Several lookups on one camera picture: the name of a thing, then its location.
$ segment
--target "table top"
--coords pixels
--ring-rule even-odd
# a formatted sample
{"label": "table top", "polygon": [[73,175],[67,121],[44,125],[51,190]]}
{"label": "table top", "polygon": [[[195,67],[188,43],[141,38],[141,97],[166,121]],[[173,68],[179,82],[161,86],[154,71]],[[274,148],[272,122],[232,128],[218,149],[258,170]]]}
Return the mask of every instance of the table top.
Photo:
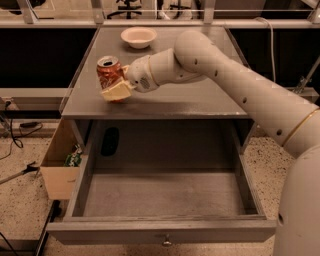
{"label": "table top", "polygon": [[154,27],[156,40],[145,49],[133,49],[120,34],[127,27],[102,27],[90,49],[84,67],[63,110],[66,119],[210,119],[247,118],[248,115],[220,87],[206,77],[185,83],[169,83],[149,93],[133,91],[121,103],[106,102],[101,96],[97,61],[116,56],[122,65],[135,59],[172,48],[175,38],[185,30],[207,35],[231,59],[241,59],[222,27]]}

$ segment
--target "red soda can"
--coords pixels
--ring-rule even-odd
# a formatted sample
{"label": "red soda can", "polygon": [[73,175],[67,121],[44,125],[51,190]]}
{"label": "red soda can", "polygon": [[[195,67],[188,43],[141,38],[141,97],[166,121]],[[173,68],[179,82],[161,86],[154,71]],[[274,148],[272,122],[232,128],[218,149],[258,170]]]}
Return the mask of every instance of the red soda can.
{"label": "red soda can", "polygon": [[97,74],[100,80],[102,90],[113,86],[123,77],[124,73],[117,57],[104,56],[98,60]]}

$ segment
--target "bowl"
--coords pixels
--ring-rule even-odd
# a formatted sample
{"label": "bowl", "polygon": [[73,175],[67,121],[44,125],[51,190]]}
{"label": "bowl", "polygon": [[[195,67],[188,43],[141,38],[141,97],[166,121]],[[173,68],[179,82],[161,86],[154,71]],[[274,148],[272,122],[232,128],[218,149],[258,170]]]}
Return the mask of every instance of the bowl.
{"label": "bowl", "polygon": [[132,27],[121,33],[122,40],[135,49],[148,47],[156,37],[157,32],[152,28],[146,27]]}

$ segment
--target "terrazzo floor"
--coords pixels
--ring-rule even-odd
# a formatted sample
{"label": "terrazzo floor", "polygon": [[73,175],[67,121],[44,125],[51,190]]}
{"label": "terrazzo floor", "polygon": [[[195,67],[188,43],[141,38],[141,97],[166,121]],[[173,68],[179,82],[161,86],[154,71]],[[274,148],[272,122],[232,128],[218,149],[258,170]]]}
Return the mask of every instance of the terrazzo floor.
{"label": "terrazzo floor", "polygon": [[[10,138],[0,138],[0,158],[8,153],[11,142]],[[13,145],[11,155],[0,160],[0,180],[25,169],[33,161],[39,164],[50,138],[23,138],[22,142],[22,149]],[[252,137],[244,155],[267,218],[276,219],[282,186],[294,159],[265,136]],[[50,206],[51,201],[47,197],[41,174],[26,174],[2,184],[0,231],[8,239],[37,239]],[[183,244],[170,248],[161,245],[65,246],[49,236],[43,255],[270,256],[273,242],[274,237],[264,243]]]}

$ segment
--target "drawer front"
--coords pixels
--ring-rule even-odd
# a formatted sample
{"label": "drawer front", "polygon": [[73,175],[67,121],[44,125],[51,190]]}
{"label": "drawer front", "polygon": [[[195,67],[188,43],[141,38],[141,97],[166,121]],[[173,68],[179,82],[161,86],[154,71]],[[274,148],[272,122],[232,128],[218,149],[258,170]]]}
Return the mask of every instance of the drawer front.
{"label": "drawer front", "polygon": [[61,243],[162,244],[263,242],[275,233],[276,222],[218,220],[174,223],[49,223],[47,230]]}

